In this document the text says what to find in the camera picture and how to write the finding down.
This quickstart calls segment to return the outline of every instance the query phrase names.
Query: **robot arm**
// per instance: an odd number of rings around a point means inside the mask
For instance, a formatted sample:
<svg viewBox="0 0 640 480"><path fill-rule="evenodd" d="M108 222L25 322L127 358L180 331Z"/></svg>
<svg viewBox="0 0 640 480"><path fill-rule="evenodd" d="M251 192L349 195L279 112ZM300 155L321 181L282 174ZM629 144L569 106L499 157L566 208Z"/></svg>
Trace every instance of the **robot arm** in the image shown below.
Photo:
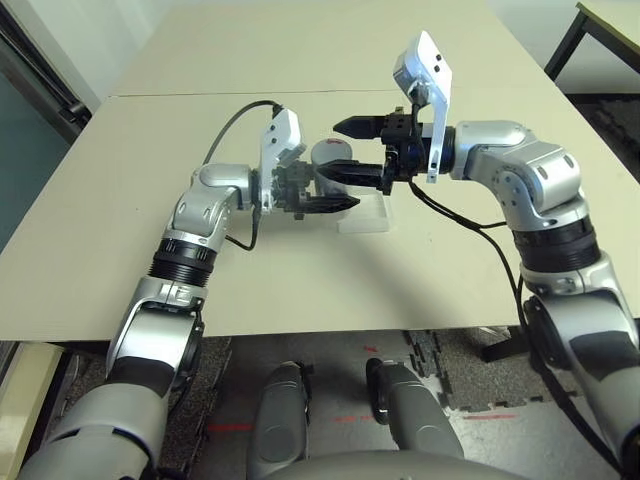
<svg viewBox="0 0 640 480"><path fill-rule="evenodd" d="M197 368L206 285L233 212L253 205L301 216L358 203L306 193L313 172L298 160L304 149L296 114L279 107L257 171L207 163L194 172L111 341L105 383L73 406L21 479L155 478L169 394Z"/></svg>
<svg viewBox="0 0 640 480"><path fill-rule="evenodd" d="M637 473L638 331L611 260L596 242L578 163L561 146L538 140L515 122L445 128L451 75L437 52L423 32L398 59L394 77L413 103L411 115L397 108L386 116L350 117L334 127L352 138L380 137L384 166L337 160L319 173L386 195L393 182L412 182L419 173L427 174L428 183L449 173L453 180L487 187L513 233L521 276L534 292L524 303L525 333L548 365L572 371L622 470ZM434 102L433 125L417 122L425 99ZM421 154L427 151L428 156Z"/></svg>

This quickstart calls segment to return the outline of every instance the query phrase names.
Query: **red tape mark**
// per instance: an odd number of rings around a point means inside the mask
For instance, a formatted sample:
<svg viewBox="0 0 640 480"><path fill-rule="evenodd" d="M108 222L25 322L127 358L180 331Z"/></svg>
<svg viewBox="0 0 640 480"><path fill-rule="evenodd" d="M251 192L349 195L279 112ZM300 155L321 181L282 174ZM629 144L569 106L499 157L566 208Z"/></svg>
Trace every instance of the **red tape mark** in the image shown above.
<svg viewBox="0 0 640 480"><path fill-rule="evenodd" d="M502 413L498 415L468 415L466 417L462 417L465 420L507 420L509 418L516 418L517 415L512 413Z"/></svg>
<svg viewBox="0 0 640 480"><path fill-rule="evenodd" d="M217 423L207 425L209 432L250 432L253 430L253 425L250 423Z"/></svg>
<svg viewBox="0 0 640 480"><path fill-rule="evenodd" d="M354 423L357 420L357 417L353 415L349 415L348 417L335 417L333 419L336 423Z"/></svg>

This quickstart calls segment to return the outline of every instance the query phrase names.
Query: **wall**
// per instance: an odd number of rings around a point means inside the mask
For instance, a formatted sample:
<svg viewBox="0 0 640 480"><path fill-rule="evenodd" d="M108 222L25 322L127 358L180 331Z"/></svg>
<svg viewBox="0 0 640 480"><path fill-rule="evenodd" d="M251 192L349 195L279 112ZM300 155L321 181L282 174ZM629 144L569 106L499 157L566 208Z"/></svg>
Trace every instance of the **wall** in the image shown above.
<svg viewBox="0 0 640 480"><path fill-rule="evenodd" d="M271 0L2 1L70 88L95 111L172 5ZM576 15L576 0L486 1L541 66ZM591 38L583 40L558 84L568 93L640 93L640 76Z"/></svg>
<svg viewBox="0 0 640 480"><path fill-rule="evenodd" d="M578 0L486 0L487 4L544 66L576 16ZM605 0L638 5L640 0ZM558 86L566 93L640 93L640 75L596 40L586 35L560 73Z"/></svg>
<svg viewBox="0 0 640 480"><path fill-rule="evenodd" d="M3 0L91 111L151 36L173 0Z"/></svg>

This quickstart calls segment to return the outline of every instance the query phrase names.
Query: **beige tabletop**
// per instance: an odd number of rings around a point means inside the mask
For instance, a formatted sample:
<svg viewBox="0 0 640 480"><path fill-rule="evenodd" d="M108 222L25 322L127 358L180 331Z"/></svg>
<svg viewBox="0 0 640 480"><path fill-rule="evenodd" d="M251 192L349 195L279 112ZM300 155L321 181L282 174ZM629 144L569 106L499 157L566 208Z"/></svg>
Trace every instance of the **beige tabletop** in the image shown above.
<svg viewBox="0 0 640 480"><path fill-rule="evenodd" d="M395 60L423 29L455 86L549 82L483 0L275 1L174 9L115 95L395 91Z"/></svg>
<svg viewBox="0 0 640 480"><path fill-rule="evenodd" d="M640 1L583 0L577 7L640 55Z"/></svg>
<svg viewBox="0 0 640 480"><path fill-rule="evenodd" d="M111 98L46 185L0 256L5 339L98 340L116 331L174 202L225 120L257 95ZM333 135L353 114L384 114L398 92L273 96L296 111L306 143ZM513 119L568 148L582 166L600 245L614 259L635 315L640 313L640 188L553 86L456 87L450 123ZM257 165L267 111L241 120L215 161ZM423 120L429 121L425 110ZM377 141L353 141L354 157L381 161ZM482 221L500 218L483 187L443 177L423 185L449 207ZM335 216L273 214L256 250L226 245L209 283L207 335L325 330L444 328L516 322L492 248L422 206L405 185L390 197L394 228L338 234ZM249 235L240 216L234 233ZM512 265L506 229L494 231Z"/></svg>

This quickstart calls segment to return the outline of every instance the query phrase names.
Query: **table leg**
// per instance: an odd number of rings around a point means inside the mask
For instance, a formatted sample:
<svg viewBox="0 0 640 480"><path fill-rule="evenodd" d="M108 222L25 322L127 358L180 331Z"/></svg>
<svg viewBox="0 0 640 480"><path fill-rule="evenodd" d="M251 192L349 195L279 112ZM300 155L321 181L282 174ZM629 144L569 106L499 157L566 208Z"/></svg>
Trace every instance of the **table leg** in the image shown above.
<svg viewBox="0 0 640 480"><path fill-rule="evenodd" d="M482 360L490 363L529 351L529 346L520 332L520 327L509 327L509 332L511 333L511 338L508 340L503 340L482 349L480 352Z"/></svg>
<svg viewBox="0 0 640 480"><path fill-rule="evenodd" d="M558 48L551 56L551 60L549 60L547 66L544 67L544 72L551 80L555 80L558 77L560 71L580 43L580 40L584 37L585 30L583 27L586 21L587 16L582 12L578 12L578 15L576 15L576 18L564 35L560 45L558 45Z"/></svg>

